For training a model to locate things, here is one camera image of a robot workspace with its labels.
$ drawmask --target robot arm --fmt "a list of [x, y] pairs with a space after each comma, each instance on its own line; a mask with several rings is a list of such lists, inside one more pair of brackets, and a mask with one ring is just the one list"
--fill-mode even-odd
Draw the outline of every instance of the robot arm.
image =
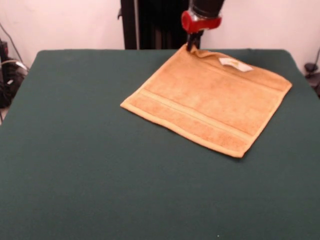
[[182, 27], [188, 33], [187, 50], [195, 45], [199, 48], [204, 30], [220, 26], [220, 10], [225, 0], [190, 0], [190, 6], [181, 16]]

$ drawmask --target orange towel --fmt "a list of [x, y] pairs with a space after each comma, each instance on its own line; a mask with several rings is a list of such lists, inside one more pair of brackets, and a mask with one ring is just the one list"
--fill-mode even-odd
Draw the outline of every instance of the orange towel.
[[292, 84], [259, 67], [243, 72], [222, 65], [220, 58], [234, 59], [196, 48], [187, 52], [184, 45], [121, 107], [209, 149], [241, 158]]

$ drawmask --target green felt surface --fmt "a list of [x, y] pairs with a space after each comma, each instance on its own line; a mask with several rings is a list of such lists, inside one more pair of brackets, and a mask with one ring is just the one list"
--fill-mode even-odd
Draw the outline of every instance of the green felt surface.
[[285, 51], [223, 52], [293, 83], [241, 160], [120, 108], [174, 51], [40, 52], [0, 127], [0, 239], [319, 240], [316, 94]]

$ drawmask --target black cable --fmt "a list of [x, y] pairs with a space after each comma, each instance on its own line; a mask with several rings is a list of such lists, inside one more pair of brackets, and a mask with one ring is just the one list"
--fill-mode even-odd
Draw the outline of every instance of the black cable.
[[22, 58], [20, 56], [20, 53], [19, 51], [17, 50], [16, 48], [16, 45], [14, 43], [14, 41], [12, 40], [11, 36], [9, 35], [9, 33], [7, 33], [7, 31], [5, 30], [4, 26], [2, 26], [1, 22], [0, 22], [0, 28], [3, 30], [3, 32], [5, 33], [5, 35], [7, 35], [7, 37], [10, 39], [11, 43], [12, 43], [12, 46], [14, 48], [14, 50], [16, 51], [16, 54], [18, 55], [20, 61], [23, 63], [24, 61], [22, 61]]
[[316, 70], [316, 66], [317, 66], [317, 62], [318, 62], [318, 60], [319, 60], [319, 56], [320, 56], [320, 48], [319, 48], [319, 50], [318, 50], [318, 54], [317, 54], [317, 56], [316, 56], [316, 59], [315, 59], [314, 65], [313, 65], [313, 70], [312, 70], [312, 72], [314, 72], [314, 71]]

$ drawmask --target towel tag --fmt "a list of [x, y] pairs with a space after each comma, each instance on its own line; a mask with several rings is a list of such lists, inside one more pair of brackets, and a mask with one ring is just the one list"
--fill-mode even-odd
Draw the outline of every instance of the towel tag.
[[249, 72], [252, 71], [253, 68], [250, 67], [247, 64], [244, 64], [238, 60], [228, 58], [228, 57], [220, 57], [219, 61], [222, 65], [229, 65], [231, 67], [234, 67], [235, 69], [240, 70], [241, 72]]

